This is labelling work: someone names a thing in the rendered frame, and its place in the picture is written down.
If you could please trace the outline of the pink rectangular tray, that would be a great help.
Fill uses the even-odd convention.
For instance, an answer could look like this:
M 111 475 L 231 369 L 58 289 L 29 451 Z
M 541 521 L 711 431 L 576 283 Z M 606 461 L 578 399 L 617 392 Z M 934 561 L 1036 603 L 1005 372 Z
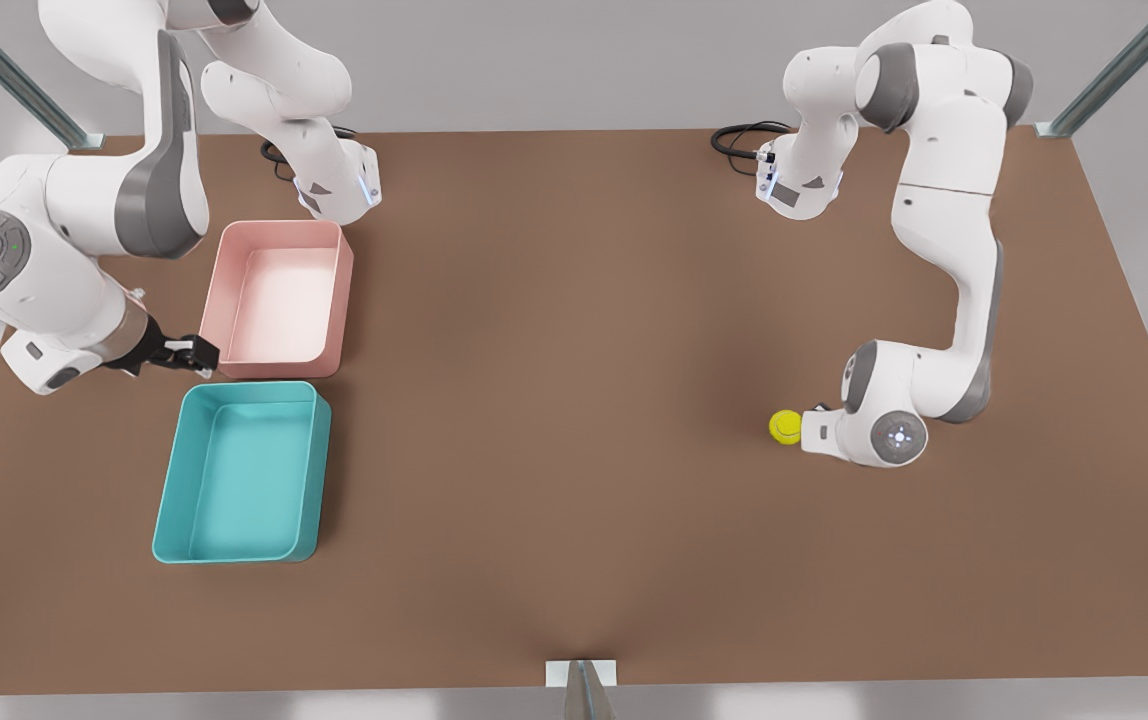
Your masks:
M 200 334 L 235 381 L 318 379 L 342 361 L 354 251 L 326 220 L 235 222 L 219 237 Z

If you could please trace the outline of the teal rectangular tray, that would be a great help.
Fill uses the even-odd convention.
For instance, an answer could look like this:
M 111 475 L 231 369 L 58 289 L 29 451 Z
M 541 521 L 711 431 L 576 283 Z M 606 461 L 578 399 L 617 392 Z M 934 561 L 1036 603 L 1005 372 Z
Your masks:
M 186 392 L 152 539 L 162 564 L 304 562 L 321 528 L 332 409 L 313 384 Z

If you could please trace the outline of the silver frame post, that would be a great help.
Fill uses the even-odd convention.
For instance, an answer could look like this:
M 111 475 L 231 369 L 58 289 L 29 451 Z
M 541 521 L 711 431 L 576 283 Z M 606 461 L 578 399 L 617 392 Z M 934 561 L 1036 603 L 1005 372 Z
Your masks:
M 563 720 L 618 720 L 607 687 L 618 686 L 615 660 L 550 660 L 545 686 L 563 688 Z
M 90 133 L 0 47 L 0 86 L 68 150 L 102 149 L 106 136 Z
M 1110 59 L 1089 85 L 1049 122 L 1034 124 L 1039 138 L 1071 138 L 1148 63 L 1148 22 Z

